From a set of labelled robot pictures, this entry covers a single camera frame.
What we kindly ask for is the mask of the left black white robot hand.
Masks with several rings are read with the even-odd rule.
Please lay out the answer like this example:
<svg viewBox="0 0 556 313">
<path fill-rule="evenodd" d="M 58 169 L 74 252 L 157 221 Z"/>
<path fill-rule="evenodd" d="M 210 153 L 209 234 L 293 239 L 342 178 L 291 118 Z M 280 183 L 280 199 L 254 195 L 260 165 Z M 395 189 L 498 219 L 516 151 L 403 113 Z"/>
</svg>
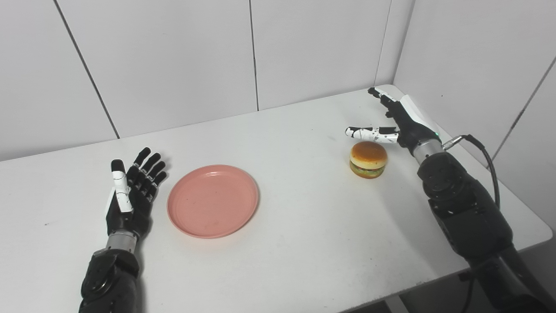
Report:
<svg viewBox="0 0 556 313">
<path fill-rule="evenodd" d="M 167 177 L 166 164 L 161 154 L 145 147 L 129 168 L 121 159 L 113 159 L 110 166 L 114 190 L 106 214 L 107 234 L 123 230 L 140 240 L 150 230 L 153 201 Z"/>
</svg>

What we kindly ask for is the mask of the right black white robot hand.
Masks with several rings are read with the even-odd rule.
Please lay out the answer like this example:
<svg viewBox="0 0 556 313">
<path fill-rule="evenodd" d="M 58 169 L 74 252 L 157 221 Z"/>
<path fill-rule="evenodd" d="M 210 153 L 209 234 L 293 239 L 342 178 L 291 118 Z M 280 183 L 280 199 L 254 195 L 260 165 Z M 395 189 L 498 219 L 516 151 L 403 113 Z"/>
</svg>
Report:
<svg viewBox="0 0 556 313">
<path fill-rule="evenodd" d="M 425 141 L 434 139 L 441 142 L 440 135 L 435 127 L 424 119 L 409 95 L 397 100 L 379 87 L 370 87 L 367 92 L 380 101 L 381 105 L 387 109 L 385 116 L 393 119 L 396 125 L 385 127 L 351 126 L 345 129 L 346 136 L 378 144 L 399 144 L 411 152 L 418 145 L 423 145 Z"/>
</svg>

